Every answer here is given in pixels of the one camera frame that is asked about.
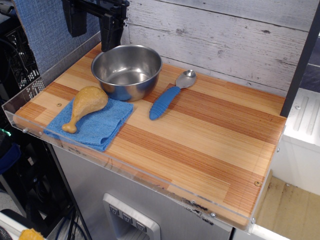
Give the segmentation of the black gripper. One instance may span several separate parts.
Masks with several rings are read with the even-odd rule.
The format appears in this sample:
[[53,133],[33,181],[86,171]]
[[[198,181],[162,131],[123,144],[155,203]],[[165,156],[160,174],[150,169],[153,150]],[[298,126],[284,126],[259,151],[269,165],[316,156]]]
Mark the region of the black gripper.
[[68,32],[75,38],[87,32],[87,13],[99,17],[101,50],[107,52],[121,44],[128,0],[63,0]]

